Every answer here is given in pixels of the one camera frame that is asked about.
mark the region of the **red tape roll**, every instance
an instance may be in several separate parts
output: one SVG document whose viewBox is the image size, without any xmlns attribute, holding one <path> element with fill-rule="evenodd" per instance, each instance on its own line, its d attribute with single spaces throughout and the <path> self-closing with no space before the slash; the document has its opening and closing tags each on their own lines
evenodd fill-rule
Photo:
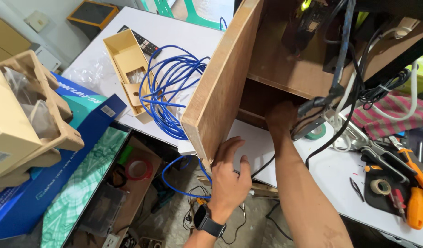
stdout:
<svg viewBox="0 0 423 248">
<path fill-rule="evenodd" d="M 141 158 L 133 158 L 128 161 L 126 165 L 126 177 L 132 181 L 140 181 L 152 177 L 153 166 L 152 164 Z"/>
</svg>

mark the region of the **white table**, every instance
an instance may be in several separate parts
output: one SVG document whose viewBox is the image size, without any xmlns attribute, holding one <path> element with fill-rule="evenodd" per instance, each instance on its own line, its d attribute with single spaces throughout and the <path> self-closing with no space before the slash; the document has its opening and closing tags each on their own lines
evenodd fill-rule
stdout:
<svg viewBox="0 0 423 248">
<path fill-rule="evenodd" d="M 222 31 L 125 7 L 75 59 L 64 74 L 73 68 L 89 67 L 94 59 L 99 58 L 105 52 L 103 39 L 116 34 L 123 25 L 127 25 L 158 46 L 169 44 L 178 45 L 198 58 L 212 56 L 214 49 L 223 35 Z M 163 50 L 156 61 L 175 54 L 177 54 L 175 50 Z M 107 97 L 116 93 L 127 103 L 124 91 L 116 76 L 103 81 L 99 91 Z M 128 109 L 117 118 L 117 121 L 154 138 L 177 146 L 177 140 L 162 132 L 153 121 L 144 125 L 133 117 Z M 305 160 L 312 151 L 318 149 L 328 141 L 332 137 L 332 134 L 333 129 L 327 126 L 326 135 L 319 140 L 311 141 L 302 138 L 296 141 L 294 145 L 301 157 Z M 249 157 L 252 173 L 257 171 L 274 155 L 274 147 L 269 132 L 241 121 L 234 121 L 229 137 L 237 135 L 245 139 L 246 144 L 236 153 L 235 169 L 239 169 L 238 162 L 243 154 Z M 367 203 L 363 203 L 352 189 L 349 177 L 352 177 L 362 193 L 364 192 L 362 182 L 365 181 L 365 173 L 363 167 L 358 166 L 364 165 L 360 161 L 360 155 L 339 153 L 331 149 L 326 149 L 310 159 L 309 163 L 310 172 L 314 180 L 340 214 L 394 237 L 423 246 L 423 229 L 411 229 L 406 224 L 401 223 L 400 217 L 380 211 L 369 206 Z M 274 161 L 255 178 L 276 187 Z"/>
</svg>

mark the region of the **white cable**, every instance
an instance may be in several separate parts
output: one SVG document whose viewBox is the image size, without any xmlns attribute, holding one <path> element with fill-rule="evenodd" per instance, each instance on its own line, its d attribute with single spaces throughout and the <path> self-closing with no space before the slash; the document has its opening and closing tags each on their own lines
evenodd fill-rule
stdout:
<svg viewBox="0 0 423 248">
<path fill-rule="evenodd" d="M 397 117 L 390 116 L 386 114 L 385 112 L 381 111 L 378 107 L 375 106 L 375 104 L 373 105 L 372 108 L 379 115 L 386 117 L 392 121 L 404 121 L 414 114 L 415 109 L 417 108 L 417 61 L 414 61 L 412 63 L 412 68 L 411 68 L 411 108 L 409 109 L 408 114 L 403 117 L 397 118 Z"/>
<path fill-rule="evenodd" d="M 410 32 L 410 31 L 412 31 L 410 28 L 407 28 L 407 27 L 404 27 L 404 26 L 402 26 L 402 27 L 395 27 L 395 28 L 391 28 L 391 29 L 389 29 L 389 30 L 387 30 L 386 32 L 384 32 L 382 35 L 380 35 L 379 37 L 377 37 L 374 41 L 372 41 L 371 42 L 371 45 L 369 46 L 369 50 L 368 50 L 368 52 L 369 51 L 371 51 L 371 49 L 377 44 L 377 42 L 379 42 L 381 39 L 383 39 L 383 37 L 385 37 L 386 35 L 388 35 L 388 34 L 390 34 L 391 32 L 394 32 L 394 31 L 407 31 L 407 32 Z M 357 62 L 357 64 L 359 64 L 360 65 L 360 62 L 362 61 L 362 57 L 360 57 L 359 58 L 359 60 L 358 60 L 358 62 Z M 413 74 L 415 74 L 415 92 L 417 92 L 417 78 L 416 78 L 416 76 L 417 76 L 417 72 L 413 72 L 412 74 L 411 74 L 411 92 L 413 92 L 412 91 L 412 84 L 413 84 L 413 81 L 412 81 L 412 77 L 413 77 Z M 345 105 L 345 103 L 346 103 L 346 101 L 347 101 L 347 99 L 348 99 L 348 96 L 349 96 L 349 94 L 351 93 L 351 89 L 352 89 L 352 86 L 354 85 L 354 81 L 355 81 L 355 77 L 357 76 L 357 72 L 354 70 L 353 71 L 353 73 L 351 74 L 351 77 L 350 77 L 350 80 L 349 80 L 349 82 L 348 82 L 348 85 L 347 85 L 347 88 L 345 89 L 345 93 L 343 94 L 343 97 L 342 97 L 342 99 L 340 100 L 340 102 L 339 102 L 339 105 L 337 106 L 337 108 L 336 108 L 336 112 L 335 112 L 335 114 L 334 114 L 334 116 L 332 117 L 332 118 L 330 118 L 330 120 L 332 120 L 333 122 L 331 123 L 331 121 L 330 120 L 328 120 L 328 118 L 326 117 L 326 115 L 325 115 L 325 113 L 324 113 L 324 119 L 325 119 L 325 121 L 327 121 L 328 123 L 330 123 L 330 125 L 334 128 L 334 134 L 336 134 L 336 132 L 338 132 L 339 130 L 340 130 L 340 128 L 341 128 L 341 126 L 342 126 L 342 119 L 340 118 L 340 116 L 339 116 L 339 113 L 341 112 L 341 110 L 343 109 L 343 106 Z M 415 94 L 415 107 L 417 107 L 417 94 Z M 375 108 L 375 111 L 377 112 L 377 113 L 379 113 L 379 111 L 381 112 L 381 113 L 383 113 L 381 110 L 379 110 L 378 108 Z M 337 147 L 336 147 L 336 144 L 335 143 L 333 143 L 332 145 L 333 145 L 333 147 L 334 147 L 334 149 L 336 150 L 336 151 L 339 151 L 339 152 L 347 152 L 350 148 L 351 148 L 351 140 L 350 140 L 350 138 L 347 136 L 347 135 L 343 135 L 342 134 L 342 136 L 346 139 L 346 141 L 347 141 L 347 144 L 348 144 L 348 147 L 347 147 L 347 149 L 345 149 L 345 150 L 339 150 L 339 149 L 337 149 Z"/>
</svg>

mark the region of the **masking tape roll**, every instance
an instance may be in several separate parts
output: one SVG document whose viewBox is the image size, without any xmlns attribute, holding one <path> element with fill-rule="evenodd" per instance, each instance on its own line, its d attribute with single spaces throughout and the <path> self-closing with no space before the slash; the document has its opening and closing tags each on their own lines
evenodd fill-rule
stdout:
<svg viewBox="0 0 423 248">
<path fill-rule="evenodd" d="M 152 174 L 153 166 L 145 159 L 133 158 L 126 165 L 126 177 L 132 181 L 151 178 Z"/>
<path fill-rule="evenodd" d="M 372 180 L 369 185 L 376 194 L 389 195 L 391 192 L 391 185 L 383 179 Z"/>
<path fill-rule="evenodd" d="M 316 127 L 313 131 L 309 132 L 307 135 L 305 135 L 305 138 L 316 140 L 322 138 L 326 133 L 326 127 L 325 124 L 322 123 L 322 125 Z"/>
</svg>

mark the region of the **watch face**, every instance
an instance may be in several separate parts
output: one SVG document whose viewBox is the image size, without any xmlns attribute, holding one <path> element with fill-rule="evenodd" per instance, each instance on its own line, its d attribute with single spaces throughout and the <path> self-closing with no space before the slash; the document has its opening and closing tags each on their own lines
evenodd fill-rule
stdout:
<svg viewBox="0 0 423 248">
<path fill-rule="evenodd" d="M 206 214 L 207 210 L 205 209 L 204 205 L 199 206 L 198 211 L 195 213 L 195 217 L 193 217 L 193 222 L 195 223 L 196 229 L 200 228 Z"/>
</svg>

